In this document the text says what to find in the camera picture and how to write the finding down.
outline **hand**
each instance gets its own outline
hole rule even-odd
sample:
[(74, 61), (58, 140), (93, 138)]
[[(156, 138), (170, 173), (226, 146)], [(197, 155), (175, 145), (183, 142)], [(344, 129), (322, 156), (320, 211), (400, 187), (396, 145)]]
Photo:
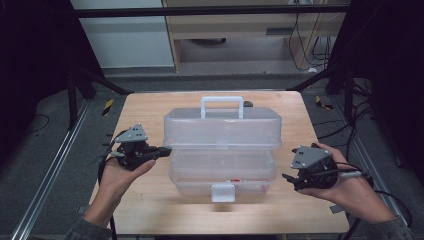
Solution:
[(122, 168), (115, 158), (107, 161), (96, 197), (84, 219), (92, 224), (107, 227), (122, 196), (134, 180), (147, 173), (155, 163), (155, 160), (150, 160), (134, 171), (128, 171)]
[[(335, 162), (347, 163), (343, 154), (325, 144), (317, 143), (318, 147), (330, 151)], [(338, 165), (339, 168), (351, 168)], [(364, 177), (338, 178), (336, 184), (329, 189), (306, 188), (300, 193), (331, 201), (354, 216), (369, 223), (390, 221), (395, 218), (392, 211), (368, 184)]]

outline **gray mounting plate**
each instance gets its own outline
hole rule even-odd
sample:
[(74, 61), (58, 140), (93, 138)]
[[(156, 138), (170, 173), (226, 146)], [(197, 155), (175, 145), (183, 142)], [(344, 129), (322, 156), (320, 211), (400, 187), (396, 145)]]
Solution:
[(294, 156), (291, 168), (293, 169), (304, 169), (309, 166), (325, 159), (331, 157), (331, 152), (314, 147), (305, 147), (299, 146)]
[(140, 142), (146, 141), (147, 134), (143, 129), (141, 124), (136, 124), (134, 127), (130, 127), (126, 132), (124, 132), (121, 136), (115, 139), (117, 143), (128, 143), (128, 142)]

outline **white handle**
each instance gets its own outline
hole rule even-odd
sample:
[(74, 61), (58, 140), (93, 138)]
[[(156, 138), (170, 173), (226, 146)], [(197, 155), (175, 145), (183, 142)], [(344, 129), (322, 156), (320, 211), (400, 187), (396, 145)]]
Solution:
[(206, 102), (239, 102), (239, 119), (243, 119), (243, 97), (241, 96), (207, 96), (202, 97), (200, 107), (200, 117), (205, 119), (206, 116)]

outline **open box lid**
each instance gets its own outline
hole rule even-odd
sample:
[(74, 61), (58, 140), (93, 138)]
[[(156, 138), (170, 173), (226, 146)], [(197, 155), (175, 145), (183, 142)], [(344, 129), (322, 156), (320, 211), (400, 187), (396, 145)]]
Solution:
[[(239, 103), (208, 108), (206, 102)], [(203, 97), (200, 108), (176, 108), (164, 117), (164, 146), (173, 149), (275, 149), (281, 142), (281, 116), (270, 108), (243, 107), (240, 96)]]

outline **person's right hand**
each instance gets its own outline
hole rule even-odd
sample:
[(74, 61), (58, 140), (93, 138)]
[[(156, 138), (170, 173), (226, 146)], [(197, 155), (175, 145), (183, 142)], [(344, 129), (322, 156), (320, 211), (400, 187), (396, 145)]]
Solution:
[[(339, 150), (322, 143), (316, 144), (318, 147), (330, 151), (335, 162), (347, 163)], [(343, 164), (337, 166), (339, 169), (350, 168)], [(396, 218), (362, 176), (338, 178), (336, 184), (329, 189), (305, 188), (298, 192), (331, 201), (368, 223), (380, 223)]]

